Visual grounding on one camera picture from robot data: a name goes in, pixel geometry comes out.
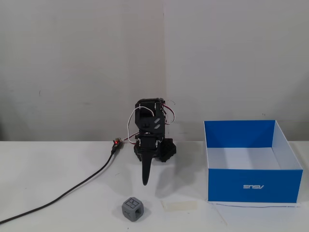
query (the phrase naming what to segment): blue box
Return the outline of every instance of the blue box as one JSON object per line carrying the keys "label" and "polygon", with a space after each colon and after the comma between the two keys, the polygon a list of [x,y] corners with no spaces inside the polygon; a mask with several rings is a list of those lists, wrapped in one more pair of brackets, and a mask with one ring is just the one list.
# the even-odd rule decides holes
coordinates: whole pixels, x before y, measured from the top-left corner
{"label": "blue box", "polygon": [[303,170],[275,120],[204,126],[209,201],[297,201]]}

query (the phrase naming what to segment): white table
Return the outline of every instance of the white table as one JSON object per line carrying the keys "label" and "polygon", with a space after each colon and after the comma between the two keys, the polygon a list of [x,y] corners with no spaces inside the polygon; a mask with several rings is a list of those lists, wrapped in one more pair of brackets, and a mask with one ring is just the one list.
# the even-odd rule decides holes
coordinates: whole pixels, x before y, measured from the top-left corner
{"label": "white table", "polygon": [[[0,142],[0,220],[50,202],[84,180],[103,166],[111,146]],[[203,142],[177,143],[177,154],[167,163],[154,160],[144,186],[141,163],[133,146],[126,144],[100,176],[46,209],[0,225],[0,231],[309,231],[309,142],[291,146],[304,168],[299,203],[290,205],[296,207],[208,203]],[[121,212],[123,201],[131,196],[145,206],[144,216],[134,223]],[[265,205],[279,204],[243,204]]]}

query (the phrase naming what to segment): small cube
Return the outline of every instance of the small cube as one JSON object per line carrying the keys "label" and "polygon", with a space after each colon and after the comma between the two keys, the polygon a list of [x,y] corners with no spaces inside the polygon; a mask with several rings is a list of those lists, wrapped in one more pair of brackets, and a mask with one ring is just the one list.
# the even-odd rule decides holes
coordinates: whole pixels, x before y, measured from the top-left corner
{"label": "small cube", "polygon": [[144,205],[137,198],[130,197],[122,204],[122,213],[130,221],[137,221],[144,214]]}

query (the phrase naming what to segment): white wall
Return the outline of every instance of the white wall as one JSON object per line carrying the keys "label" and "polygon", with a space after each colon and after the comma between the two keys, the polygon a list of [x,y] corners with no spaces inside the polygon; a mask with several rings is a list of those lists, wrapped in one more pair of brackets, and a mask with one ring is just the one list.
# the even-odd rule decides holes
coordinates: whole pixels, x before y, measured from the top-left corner
{"label": "white wall", "polygon": [[175,140],[203,140],[203,120],[225,119],[277,119],[288,139],[309,140],[308,9],[0,0],[2,139],[111,140],[125,136],[137,100],[167,96]]}
{"label": "white wall", "polygon": [[111,140],[165,95],[161,0],[0,0],[2,139]]}
{"label": "white wall", "polygon": [[176,140],[203,120],[277,119],[309,140],[309,1],[165,0],[167,97]]}

